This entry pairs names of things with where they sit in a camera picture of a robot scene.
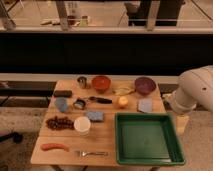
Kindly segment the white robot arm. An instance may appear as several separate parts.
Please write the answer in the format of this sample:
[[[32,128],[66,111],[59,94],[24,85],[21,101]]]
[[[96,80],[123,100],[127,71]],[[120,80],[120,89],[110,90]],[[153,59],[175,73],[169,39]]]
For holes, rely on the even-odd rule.
[[[177,114],[189,113],[198,104],[213,113],[213,65],[183,72],[167,102]]]

